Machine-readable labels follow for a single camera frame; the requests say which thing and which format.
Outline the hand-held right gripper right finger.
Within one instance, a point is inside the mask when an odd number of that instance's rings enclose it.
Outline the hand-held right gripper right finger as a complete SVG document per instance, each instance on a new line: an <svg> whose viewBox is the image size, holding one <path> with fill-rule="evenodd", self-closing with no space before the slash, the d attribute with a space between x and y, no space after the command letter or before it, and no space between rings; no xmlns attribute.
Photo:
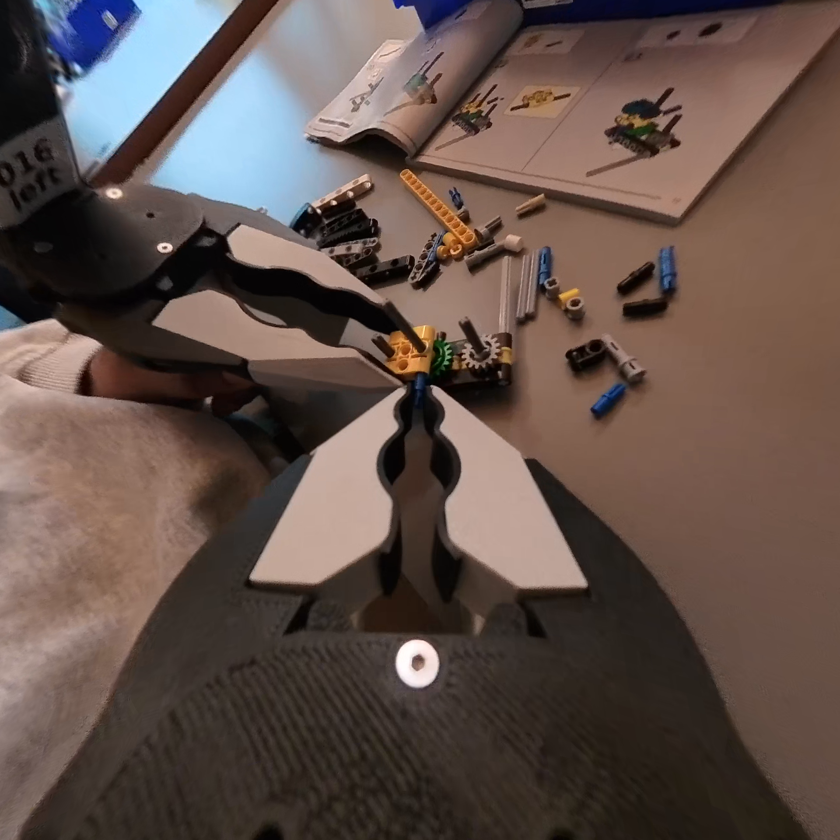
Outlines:
<svg viewBox="0 0 840 840"><path fill-rule="evenodd" d="M498 606L579 595L585 575L522 453L445 392L426 395L430 468L443 496L432 569L461 629L479 632Z"/></svg>

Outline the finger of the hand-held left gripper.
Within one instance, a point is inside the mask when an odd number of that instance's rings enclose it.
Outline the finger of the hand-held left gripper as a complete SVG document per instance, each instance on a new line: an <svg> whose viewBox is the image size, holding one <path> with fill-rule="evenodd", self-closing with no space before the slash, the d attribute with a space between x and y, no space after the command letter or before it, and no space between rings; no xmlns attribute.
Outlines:
<svg viewBox="0 0 840 840"><path fill-rule="evenodd" d="M254 317L233 297L201 290L168 302L154 327L246 362L259 385L306 391L384 392L401 383L360 350L331 347L306 332Z"/></svg>
<svg viewBox="0 0 840 840"><path fill-rule="evenodd" d="M411 323L396 306L320 251L253 227L227 237L227 291L248 309L330 346L351 322L387 334Z"/></svg>

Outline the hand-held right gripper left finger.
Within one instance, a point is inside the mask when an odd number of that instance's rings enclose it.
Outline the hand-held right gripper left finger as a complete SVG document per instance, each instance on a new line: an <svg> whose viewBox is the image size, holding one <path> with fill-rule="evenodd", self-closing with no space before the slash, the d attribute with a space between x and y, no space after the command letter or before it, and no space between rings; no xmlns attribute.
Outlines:
<svg viewBox="0 0 840 840"><path fill-rule="evenodd" d="M363 611L401 574L394 491L406 465L413 398L400 387L315 448L248 582Z"/></svg>

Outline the long black lego beam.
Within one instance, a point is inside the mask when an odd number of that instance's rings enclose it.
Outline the long black lego beam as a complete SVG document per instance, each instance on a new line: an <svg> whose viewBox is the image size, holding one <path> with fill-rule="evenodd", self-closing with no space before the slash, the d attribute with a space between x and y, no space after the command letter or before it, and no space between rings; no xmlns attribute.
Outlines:
<svg viewBox="0 0 840 840"><path fill-rule="evenodd" d="M379 287L411 276L416 260L413 255L381 260L355 272L355 276L367 287Z"/></svg>

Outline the yellow lego gear assembly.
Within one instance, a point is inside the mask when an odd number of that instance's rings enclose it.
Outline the yellow lego gear assembly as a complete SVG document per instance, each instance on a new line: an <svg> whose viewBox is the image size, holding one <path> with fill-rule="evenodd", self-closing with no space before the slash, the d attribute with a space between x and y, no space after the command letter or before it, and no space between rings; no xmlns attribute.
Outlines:
<svg viewBox="0 0 840 840"><path fill-rule="evenodd" d="M374 338L385 368L399 381L435 385L449 394L490 391L512 383L513 333L478 332L449 339L432 325L415 327L418 350L404 332Z"/></svg>

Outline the person's left forearm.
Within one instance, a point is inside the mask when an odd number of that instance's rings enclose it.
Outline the person's left forearm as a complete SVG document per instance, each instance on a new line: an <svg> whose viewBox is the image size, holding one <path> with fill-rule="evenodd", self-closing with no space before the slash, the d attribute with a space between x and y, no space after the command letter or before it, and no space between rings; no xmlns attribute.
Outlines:
<svg viewBox="0 0 840 840"><path fill-rule="evenodd" d="M156 603L276 474L268 438L85 396L102 347L48 319L1 338L1 829L17 838Z"/></svg>

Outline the pile of dark lego beams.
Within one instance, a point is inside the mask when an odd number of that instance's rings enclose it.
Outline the pile of dark lego beams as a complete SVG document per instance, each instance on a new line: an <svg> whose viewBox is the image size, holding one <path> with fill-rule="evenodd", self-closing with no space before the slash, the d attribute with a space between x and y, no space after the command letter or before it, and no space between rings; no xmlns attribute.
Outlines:
<svg viewBox="0 0 840 840"><path fill-rule="evenodd" d="M311 203L299 207L290 229L314 242L317 250L351 273L386 260L380 256L382 229L358 205L359 199L326 216L316 213Z"/></svg>

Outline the white lego beam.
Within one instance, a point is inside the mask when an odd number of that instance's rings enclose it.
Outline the white lego beam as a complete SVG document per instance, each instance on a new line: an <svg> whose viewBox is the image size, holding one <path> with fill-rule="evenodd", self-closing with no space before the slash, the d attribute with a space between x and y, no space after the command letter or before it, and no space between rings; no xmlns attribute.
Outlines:
<svg viewBox="0 0 840 840"><path fill-rule="evenodd" d="M340 188L311 203L311 207L318 214L326 216L337 212L341 207L357 201L372 191L373 180L369 173L365 173L343 184Z"/></svg>

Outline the thin grey lego liftarm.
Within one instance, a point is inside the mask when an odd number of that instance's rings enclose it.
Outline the thin grey lego liftarm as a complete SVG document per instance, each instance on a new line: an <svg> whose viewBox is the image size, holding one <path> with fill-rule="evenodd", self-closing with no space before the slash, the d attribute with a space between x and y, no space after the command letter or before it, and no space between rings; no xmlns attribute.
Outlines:
<svg viewBox="0 0 840 840"><path fill-rule="evenodd" d="M436 247L440 244L441 238L450 232L433 234L423 247L420 256L416 259L415 268L408 278L408 284L413 289L422 289L436 276L445 261L438 261L436 258Z"/></svg>

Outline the long yellow lego beam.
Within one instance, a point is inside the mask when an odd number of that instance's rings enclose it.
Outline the long yellow lego beam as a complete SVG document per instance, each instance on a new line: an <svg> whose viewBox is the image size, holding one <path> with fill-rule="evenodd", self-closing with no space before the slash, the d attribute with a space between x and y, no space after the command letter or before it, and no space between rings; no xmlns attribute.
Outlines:
<svg viewBox="0 0 840 840"><path fill-rule="evenodd" d="M407 191L436 219L442 228L455 236L465 253L478 248L478 237L446 202L439 198L411 170L403 169L399 178Z"/></svg>

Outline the black lego connector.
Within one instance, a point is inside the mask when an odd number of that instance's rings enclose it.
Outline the black lego connector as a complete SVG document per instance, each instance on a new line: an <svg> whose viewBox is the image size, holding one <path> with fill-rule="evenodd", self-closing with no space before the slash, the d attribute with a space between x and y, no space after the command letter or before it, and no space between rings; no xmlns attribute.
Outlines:
<svg viewBox="0 0 840 840"><path fill-rule="evenodd" d="M603 364L606 356L605 342L601 339L592 339L567 350L564 358L570 370L579 374Z"/></svg>

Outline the light grey lego pin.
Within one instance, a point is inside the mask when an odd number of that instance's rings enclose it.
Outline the light grey lego pin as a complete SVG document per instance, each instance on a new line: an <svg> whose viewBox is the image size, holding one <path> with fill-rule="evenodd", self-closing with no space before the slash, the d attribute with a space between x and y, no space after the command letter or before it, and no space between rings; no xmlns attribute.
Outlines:
<svg viewBox="0 0 840 840"><path fill-rule="evenodd" d="M640 383L646 376L646 369L638 362L637 358L626 352L625 349L614 340L609 333L601 336L606 354L616 366L619 374L625 382L631 385Z"/></svg>

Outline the lego instruction booklet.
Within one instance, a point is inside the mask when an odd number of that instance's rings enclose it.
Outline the lego instruction booklet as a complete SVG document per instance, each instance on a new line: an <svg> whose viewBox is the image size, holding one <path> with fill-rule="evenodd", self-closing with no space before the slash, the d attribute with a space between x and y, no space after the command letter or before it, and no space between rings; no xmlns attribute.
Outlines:
<svg viewBox="0 0 840 840"><path fill-rule="evenodd" d="M838 34L838 2L525 25L520 2L417 2L308 123L417 169L677 224Z"/></svg>

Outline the person's left hand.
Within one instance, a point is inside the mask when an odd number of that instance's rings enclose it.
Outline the person's left hand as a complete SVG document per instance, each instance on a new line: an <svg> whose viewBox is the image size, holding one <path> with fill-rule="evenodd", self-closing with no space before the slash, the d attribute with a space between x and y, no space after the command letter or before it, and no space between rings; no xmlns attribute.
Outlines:
<svg viewBox="0 0 840 840"><path fill-rule="evenodd" d="M87 363L77 391L84 396L196 411L208 404L217 417L235 413L260 395L255 383L234 374L154 371L105 348Z"/></svg>

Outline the grey connector with white bush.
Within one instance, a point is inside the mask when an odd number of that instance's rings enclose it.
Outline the grey connector with white bush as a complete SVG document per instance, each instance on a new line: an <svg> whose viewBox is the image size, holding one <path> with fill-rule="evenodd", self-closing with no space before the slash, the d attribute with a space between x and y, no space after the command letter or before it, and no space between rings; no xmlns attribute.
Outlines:
<svg viewBox="0 0 840 840"><path fill-rule="evenodd" d="M465 257L465 266L469 271L474 271L491 259L502 256L515 256L522 252L523 247L523 237L509 234L501 241L495 241L490 245L472 251Z"/></svg>

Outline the blue storage bin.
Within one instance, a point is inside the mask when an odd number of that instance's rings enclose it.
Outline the blue storage bin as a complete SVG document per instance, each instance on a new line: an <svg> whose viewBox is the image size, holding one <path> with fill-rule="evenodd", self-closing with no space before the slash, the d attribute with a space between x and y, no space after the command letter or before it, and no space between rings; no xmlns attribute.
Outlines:
<svg viewBox="0 0 840 840"><path fill-rule="evenodd" d="M778 1L520 1L525 25L606 22L765 7Z"/></svg>

